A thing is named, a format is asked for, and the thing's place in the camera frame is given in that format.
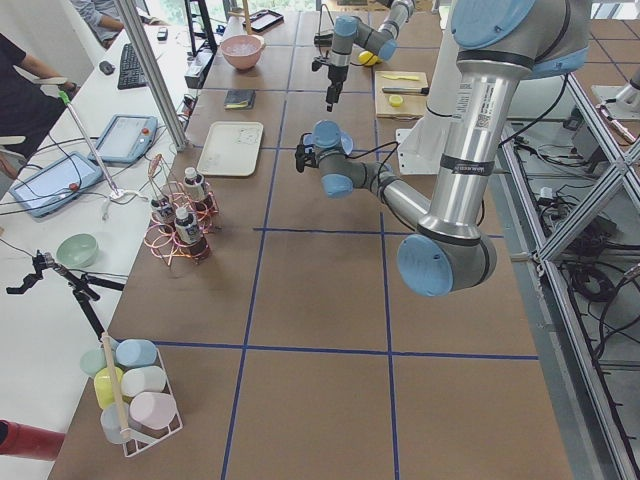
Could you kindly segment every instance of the yellow cup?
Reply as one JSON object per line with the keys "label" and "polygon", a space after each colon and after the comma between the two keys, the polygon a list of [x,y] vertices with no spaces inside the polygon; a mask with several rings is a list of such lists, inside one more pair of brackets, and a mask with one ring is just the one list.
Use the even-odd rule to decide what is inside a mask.
{"label": "yellow cup", "polygon": [[[116,367],[118,382],[122,381],[122,375],[122,369]],[[96,373],[96,376],[93,378],[93,388],[96,391],[96,398],[98,399],[98,405],[100,405],[101,409],[104,410],[115,402],[113,390],[111,389],[111,378],[109,377],[109,370],[107,368],[103,368]]]}

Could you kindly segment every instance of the white plate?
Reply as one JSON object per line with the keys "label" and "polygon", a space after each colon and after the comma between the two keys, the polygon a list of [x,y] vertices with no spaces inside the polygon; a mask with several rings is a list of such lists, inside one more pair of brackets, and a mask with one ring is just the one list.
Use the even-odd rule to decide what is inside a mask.
{"label": "white plate", "polygon": [[214,122],[197,170],[203,175],[248,177],[256,169],[264,126],[259,122]]}

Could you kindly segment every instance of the bowl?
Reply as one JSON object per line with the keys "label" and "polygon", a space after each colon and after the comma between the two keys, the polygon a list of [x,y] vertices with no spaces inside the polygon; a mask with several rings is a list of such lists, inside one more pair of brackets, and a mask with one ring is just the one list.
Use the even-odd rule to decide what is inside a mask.
{"label": "bowl", "polygon": [[258,35],[236,35],[220,44],[225,60],[238,70],[248,70],[258,63],[264,47],[264,39]]}
{"label": "bowl", "polygon": [[56,251],[56,260],[67,268],[84,268],[98,256],[98,241],[88,233],[67,238]]}

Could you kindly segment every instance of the black clothing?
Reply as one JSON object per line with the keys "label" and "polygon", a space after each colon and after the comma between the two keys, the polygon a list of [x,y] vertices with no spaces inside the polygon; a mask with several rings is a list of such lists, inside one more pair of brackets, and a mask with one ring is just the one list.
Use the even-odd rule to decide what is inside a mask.
{"label": "black clothing", "polygon": [[7,149],[30,157],[65,109],[59,98],[46,95],[38,85],[20,75],[27,54],[0,33],[0,137],[24,135],[27,139]]}

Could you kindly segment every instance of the tripod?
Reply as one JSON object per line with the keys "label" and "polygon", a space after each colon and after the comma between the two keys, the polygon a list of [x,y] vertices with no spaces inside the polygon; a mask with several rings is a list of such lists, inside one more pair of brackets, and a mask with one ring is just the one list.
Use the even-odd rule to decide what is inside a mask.
{"label": "tripod", "polygon": [[31,261],[33,263],[35,273],[30,273],[26,277],[24,277],[21,286],[7,287],[7,293],[9,295],[23,295],[39,280],[42,280],[44,278],[44,276],[42,275],[42,272],[44,270],[46,270],[47,268],[52,268],[58,275],[64,277],[67,280],[69,286],[72,288],[73,296],[80,305],[80,308],[87,317],[87,320],[89,320],[91,328],[93,328],[93,331],[98,336],[98,340],[100,340],[105,330],[90,303],[91,300],[100,300],[100,295],[92,290],[91,287],[89,287],[89,284],[119,291],[124,290],[124,284],[114,282],[112,280],[98,278],[87,273],[84,273],[80,277],[77,277],[73,273],[71,273],[64,265],[56,263],[50,253],[43,254],[40,253],[39,250],[36,253],[36,256],[31,258]]}

